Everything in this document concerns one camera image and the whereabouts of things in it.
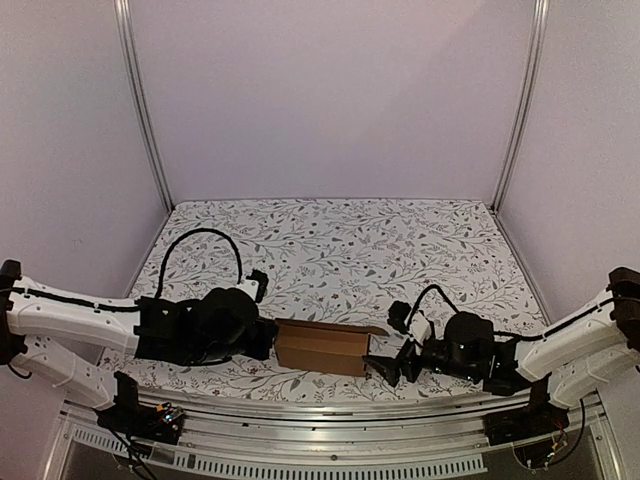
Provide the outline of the brown cardboard paper box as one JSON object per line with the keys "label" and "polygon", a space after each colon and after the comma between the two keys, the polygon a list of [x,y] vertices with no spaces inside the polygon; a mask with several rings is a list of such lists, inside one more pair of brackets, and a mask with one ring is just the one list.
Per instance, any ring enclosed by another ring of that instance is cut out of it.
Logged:
{"label": "brown cardboard paper box", "polygon": [[383,328],[277,319],[274,348],[281,367],[364,377],[364,356],[373,336],[388,337]]}

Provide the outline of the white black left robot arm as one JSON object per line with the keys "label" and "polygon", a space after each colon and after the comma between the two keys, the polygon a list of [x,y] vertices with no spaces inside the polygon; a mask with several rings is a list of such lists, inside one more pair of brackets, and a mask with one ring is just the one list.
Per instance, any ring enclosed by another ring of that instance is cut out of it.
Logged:
{"label": "white black left robot arm", "polygon": [[16,260],[1,266],[1,362],[22,367],[63,389],[72,401],[108,410],[128,434],[148,426],[148,412],[131,397],[136,383],[106,373],[60,345],[72,340],[182,367],[204,367],[242,355],[268,358],[278,328],[259,314],[261,272],[204,298],[172,302],[142,296],[109,299],[38,283]]}

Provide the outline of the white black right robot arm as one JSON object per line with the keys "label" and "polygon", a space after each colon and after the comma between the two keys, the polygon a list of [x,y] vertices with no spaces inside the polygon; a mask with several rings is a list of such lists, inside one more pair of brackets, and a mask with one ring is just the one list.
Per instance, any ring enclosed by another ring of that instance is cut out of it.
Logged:
{"label": "white black right robot arm", "polygon": [[396,301],[388,323],[406,341],[393,357],[366,355],[364,363],[396,386],[428,370],[480,384],[511,396],[543,386],[543,397],[523,407],[517,427],[537,436],[556,409],[568,409],[585,394],[639,363],[639,274],[618,267],[591,302],[540,333],[498,331],[487,319],[456,309],[441,337],[418,303]]}

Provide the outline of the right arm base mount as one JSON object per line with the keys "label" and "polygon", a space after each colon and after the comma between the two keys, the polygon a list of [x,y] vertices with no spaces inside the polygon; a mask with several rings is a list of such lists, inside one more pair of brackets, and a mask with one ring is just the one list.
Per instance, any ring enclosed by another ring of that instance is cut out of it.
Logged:
{"label": "right arm base mount", "polygon": [[483,432],[491,446],[526,440],[564,430],[570,424],[568,408],[550,403],[549,375],[533,383],[524,407],[502,410],[482,417]]}

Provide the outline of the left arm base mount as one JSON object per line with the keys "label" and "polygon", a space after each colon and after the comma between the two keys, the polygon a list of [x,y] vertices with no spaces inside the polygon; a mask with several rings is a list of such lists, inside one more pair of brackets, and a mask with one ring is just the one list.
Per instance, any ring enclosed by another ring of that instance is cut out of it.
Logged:
{"label": "left arm base mount", "polygon": [[177,445],[186,419],[185,410],[171,402],[143,405],[133,378],[122,372],[116,372],[114,377],[114,404],[96,411],[98,425],[128,437]]}

